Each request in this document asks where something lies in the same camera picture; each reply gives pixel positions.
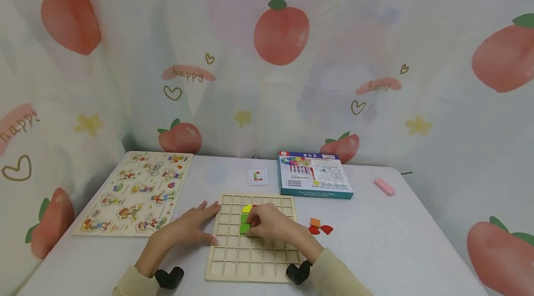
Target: white table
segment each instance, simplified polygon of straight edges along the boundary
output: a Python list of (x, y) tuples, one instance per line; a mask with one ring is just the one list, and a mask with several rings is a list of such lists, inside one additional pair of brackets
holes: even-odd
[[(269, 186), (248, 185), (249, 169), (267, 169)], [(487, 296), (397, 170), (345, 165), (354, 190), (349, 200), (295, 197), (297, 217), (333, 226), (330, 236), (317, 236), (377, 296)], [(279, 194), (274, 160), (195, 156), (173, 218), (221, 193)], [(382, 177), (397, 190), (387, 197), (373, 184)], [(133, 265), (147, 239), (64, 234), (20, 296), (110, 295), (128, 265)], [(213, 229), (213, 221), (205, 228)], [(302, 286), (211, 282), (204, 280), (208, 247), (177, 249), (162, 264), (176, 265), (185, 277), (176, 290), (161, 295), (315, 295), (309, 280)]]

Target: yellow star print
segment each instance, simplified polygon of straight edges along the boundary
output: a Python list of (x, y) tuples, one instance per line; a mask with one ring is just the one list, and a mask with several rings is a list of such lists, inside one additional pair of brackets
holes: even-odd
[(100, 120), (100, 117), (98, 116), (98, 114), (93, 114), (90, 117), (86, 117), (84, 115), (78, 115), (78, 121), (80, 122), (80, 124), (74, 128), (74, 131), (75, 132), (87, 131), (89, 135), (91, 135), (92, 137), (96, 137), (97, 129), (100, 129), (103, 127), (103, 122)]
[(250, 124), (251, 112), (250, 111), (239, 111), (234, 116), (234, 118), (239, 124), (239, 128), (243, 128), (244, 125)]
[(410, 136), (418, 132), (421, 135), (428, 135), (428, 131), (432, 128), (432, 123), (423, 121), (422, 117), (417, 117), (415, 121), (406, 121), (406, 127), (410, 128)]

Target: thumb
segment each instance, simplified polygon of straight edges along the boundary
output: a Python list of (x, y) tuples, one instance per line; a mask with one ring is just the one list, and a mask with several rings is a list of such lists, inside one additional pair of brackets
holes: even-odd
[(248, 229), (247, 232), (245, 233), (245, 236), (261, 237), (261, 225)]
[(200, 233), (200, 241), (208, 246), (217, 246), (219, 241), (209, 233)]

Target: cardboard box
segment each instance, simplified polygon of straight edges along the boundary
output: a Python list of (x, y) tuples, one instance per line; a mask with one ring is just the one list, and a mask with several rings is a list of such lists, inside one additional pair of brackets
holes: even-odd
[(351, 199), (354, 191), (337, 155), (278, 152), (280, 194)]

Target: fabric backdrop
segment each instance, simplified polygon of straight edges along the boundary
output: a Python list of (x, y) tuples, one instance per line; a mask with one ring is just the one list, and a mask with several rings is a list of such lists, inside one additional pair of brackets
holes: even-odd
[(392, 166), (491, 295), (534, 295), (533, 11), (0, 0), (0, 295), (130, 149)]

